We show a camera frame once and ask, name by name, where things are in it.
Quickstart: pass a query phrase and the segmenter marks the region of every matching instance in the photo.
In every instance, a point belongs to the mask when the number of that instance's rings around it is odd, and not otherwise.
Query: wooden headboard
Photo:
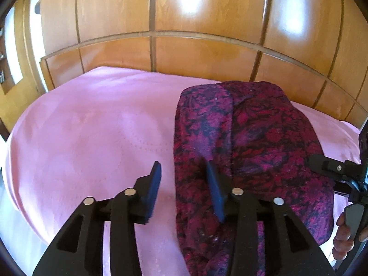
[[[353,0],[41,0],[49,89],[98,66],[269,81],[360,127],[368,23]]]

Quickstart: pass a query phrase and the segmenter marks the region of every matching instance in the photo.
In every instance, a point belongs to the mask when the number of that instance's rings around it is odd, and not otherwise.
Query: bed
[[[84,197],[114,197],[158,160],[163,174],[154,215],[148,225],[136,226],[142,272],[187,275],[175,230],[174,116],[183,89],[213,82],[99,67],[42,96],[23,113],[8,140],[3,176],[14,207],[49,244]],[[359,129],[294,106],[311,121],[326,156],[359,161]],[[347,205],[335,195],[335,220]],[[107,224],[104,275],[109,275],[108,229]],[[336,230],[321,246],[331,263]]]
[[[152,221],[137,227],[142,269],[186,275],[169,176],[173,115],[189,86],[277,84],[312,122],[326,156],[358,162],[357,137],[368,114],[368,24],[354,0],[211,1],[41,0],[46,56],[40,66],[50,92],[19,119],[3,165],[3,198],[14,208],[7,213],[22,221],[14,229],[25,225],[15,233],[35,238],[27,245],[32,256],[23,256],[12,234],[1,237],[27,275],[84,197],[113,197],[154,160],[167,170]],[[125,121],[113,119],[116,109]],[[129,152],[117,159],[121,145]],[[118,185],[108,184],[111,177]],[[347,201],[335,198],[336,219]],[[333,262],[331,240],[322,249]]]

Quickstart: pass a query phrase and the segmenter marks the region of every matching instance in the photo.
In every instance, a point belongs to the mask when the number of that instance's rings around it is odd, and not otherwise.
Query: wooden trim strip
[[[77,30],[77,39],[78,39],[78,42],[80,43],[81,42],[81,37],[80,37],[80,34],[79,34],[79,23],[78,23],[78,0],[74,0],[74,5],[75,5],[75,28]]]
[[[330,66],[330,70],[328,71],[328,74],[327,74],[327,78],[330,79],[330,76],[331,76],[331,73],[332,73],[332,70],[334,69],[334,66],[335,66],[335,62],[336,62],[336,58],[337,58],[337,53],[339,52],[339,49],[340,49],[340,42],[341,42],[341,36],[342,36],[342,32],[343,32],[343,24],[344,24],[344,11],[345,11],[345,6],[344,6],[344,0],[341,0],[341,19],[340,19],[340,30],[339,30],[339,36],[337,37],[337,43],[336,43],[336,50],[335,50],[335,54],[333,55],[333,58],[332,58],[332,63],[331,63],[331,66]],[[313,109],[316,108],[318,102],[319,102],[319,99],[321,98],[322,94],[323,94],[323,91],[325,90],[326,88],[326,85],[327,85],[327,82],[325,81],[322,88],[321,88],[321,91],[319,92],[316,100],[314,101],[314,104],[312,106]]]
[[[261,58],[262,58],[262,52],[258,51],[255,57],[255,60],[254,60],[253,70],[252,70],[251,78],[249,79],[249,82],[254,82],[255,78],[257,77],[259,64],[261,63]]]
[[[43,74],[43,78],[45,80],[47,90],[51,91],[51,90],[55,89],[54,81],[51,77],[49,66],[47,64],[46,59],[42,59],[40,61],[40,67],[41,67],[41,71],[42,71],[42,74]]]
[[[29,81],[30,84],[33,83],[38,94],[42,95],[46,91],[38,73],[31,40],[29,16],[31,0],[17,0],[14,5],[15,45],[23,79]]]
[[[51,53],[51,54],[43,57],[42,59],[47,59],[47,58],[50,58],[52,56],[62,54],[64,52],[69,52],[71,50],[79,49],[81,47],[85,47],[85,46],[95,44],[95,43],[101,43],[101,42],[105,42],[105,41],[112,41],[112,40],[124,39],[124,38],[149,37],[149,36],[152,36],[152,37],[172,36],[172,37],[186,37],[186,38],[201,38],[201,39],[207,39],[207,40],[220,41],[220,42],[224,42],[224,43],[231,43],[231,44],[235,44],[235,45],[238,45],[238,46],[253,49],[255,51],[262,52],[262,54],[267,54],[267,55],[273,56],[275,58],[284,60],[286,62],[295,64],[295,65],[305,69],[306,71],[314,73],[315,75],[317,75],[320,78],[322,78],[323,80],[325,80],[327,83],[330,83],[333,86],[335,86],[335,87],[339,88],[340,90],[342,90],[354,102],[354,104],[358,105],[358,107],[360,107],[361,109],[364,109],[362,107],[362,105],[360,105],[355,100],[355,98],[352,97],[349,93],[347,93],[343,88],[341,88],[339,85],[334,83],[327,76],[319,73],[318,71],[316,71],[315,69],[309,67],[308,65],[306,65],[306,64],[304,64],[304,63],[302,63],[302,62],[300,62],[300,61],[298,61],[298,60],[296,60],[296,59],[294,59],[290,56],[282,54],[280,52],[276,52],[272,49],[265,48],[264,46],[261,46],[260,44],[254,44],[254,43],[250,43],[250,42],[247,42],[247,41],[242,41],[242,40],[239,40],[239,39],[228,38],[228,37],[225,37],[225,36],[218,36],[218,35],[205,34],[205,33],[196,33],[196,32],[185,32],[185,31],[146,31],[146,32],[124,33],[124,34],[118,34],[118,35],[113,35],[113,36],[105,36],[105,37],[100,37],[100,38],[95,38],[95,39],[92,39],[92,40],[84,41],[80,44],[76,44],[74,46],[67,47],[67,48],[61,49],[59,51],[56,51],[54,53]]]
[[[83,73],[86,73],[86,71],[84,70],[84,64],[83,64],[83,61],[82,61],[82,55],[81,55],[81,50],[80,49],[78,49],[78,54],[79,54],[80,65],[82,66]]]
[[[149,30],[154,31],[156,27],[156,0],[149,0]],[[149,38],[149,50],[151,58],[151,71],[156,71],[156,37]]]
[[[362,85],[360,86],[360,89],[359,89],[359,92],[358,92],[358,94],[356,95],[356,99],[358,99],[358,97],[359,97],[359,95],[360,95],[360,91],[362,91],[362,88],[363,88],[363,84],[364,84],[364,82],[365,82],[365,79],[367,78],[367,74],[368,74],[368,66],[367,66],[367,69],[366,69],[366,71],[365,71],[365,75],[364,75],[364,79],[363,79],[363,82],[362,82]],[[352,105],[352,107],[351,107],[351,109],[350,109],[350,111],[349,111],[349,113],[346,115],[346,117],[345,117],[345,120],[347,119],[347,117],[349,116],[349,114],[350,114],[350,112],[353,110],[353,107],[354,107],[354,105]]]
[[[262,31],[261,31],[261,39],[259,41],[259,44],[262,45],[262,46],[264,45],[265,39],[266,39],[268,22],[270,20],[271,5],[272,5],[272,0],[265,0],[264,1]]]

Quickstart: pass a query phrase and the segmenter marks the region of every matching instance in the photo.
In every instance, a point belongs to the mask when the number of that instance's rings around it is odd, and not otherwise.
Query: finger
[[[333,245],[336,249],[336,251],[339,252],[349,252],[354,247],[354,242],[349,241],[339,241],[338,239],[334,238]]]
[[[340,217],[336,221],[336,225],[341,226],[344,225],[344,223],[345,223],[345,215],[344,213],[341,213]]]
[[[368,227],[364,228],[363,231],[360,233],[359,241],[361,243],[368,240]]]
[[[334,259],[337,259],[338,261],[343,261],[346,258],[347,253],[346,252],[339,252],[334,248],[334,249],[332,249],[332,255],[333,255]]]
[[[350,238],[350,228],[342,225],[339,226],[337,233],[336,233],[336,239],[339,241],[347,241]]]

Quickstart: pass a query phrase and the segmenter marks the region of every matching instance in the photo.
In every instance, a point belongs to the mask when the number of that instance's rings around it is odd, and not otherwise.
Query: wooden wall panel
[[[156,0],[156,30],[180,30],[259,43],[265,0]]]
[[[41,71],[42,71],[42,74],[43,74],[43,78],[45,80],[47,90],[51,91],[51,90],[55,89],[55,85],[52,81],[52,78],[51,78],[51,75],[50,75],[50,72],[49,72],[49,68],[47,66],[45,58],[41,59],[40,67],[41,67]]]
[[[73,49],[46,59],[55,88],[82,75],[79,49]]]
[[[368,71],[365,76],[365,80],[362,86],[362,90],[359,93],[358,98],[356,99],[360,105],[363,106],[365,110],[368,111]]]
[[[38,73],[32,49],[31,26],[29,12],[31,0],[17,0],[14,12],[14,34],[17,56],[24,78],[29,78],[36,85],[39,95],[45,93],[41,77]]]
[[[6,66],[5,73],[8,79],[11,79],[13,86],[9,88],[9,91],[5,92],[0,89],[0,117],[8,131],[11,131],[16,124],[19,117],[32,104],[39,96],[40,93],[37,91],[36,82],[32,77],[30,69],[28,67],[27,50],[25,30],[27,27],[27,18],[29,16],[29,0],[17,0],[14,4],[14,33],[15,33],[15,47],[18,56],[21,57],[21,73],[23,78],[14,85],[8,65]]]
[[[280,60],[262,55],[255,81],[267,81],[281,87],[287,97],[297,103],[312,107],[324,80],[305,69]]]
[[[75,0],[41,0],[46,55],[78,43]]]
[[[353,0],[344,0],[344,7],[340,48],[330,78],[356,98],[368,66],[368,23]]]
[[[80,40],[148,31],[149,0],[78,0]]]
[[[360,128],[367,118],[367,115],[367,111],[364,111],[361,107],[355,104],[351,112],[347,116],[346,121],[356,126],[357,128]]]
[[[205,39],[156,38],[158,72],[218,81],[249,81],[256,51]]]
[[[80,48],[85,72],[99,66],[151,70],[150,38],[125,38]]]
[[[264,46],[327,75],[339,37],[341,0],[272,0]]]
[[[344,120],[354,102],[340,88],[327,83],[315,109],[338,120]]]

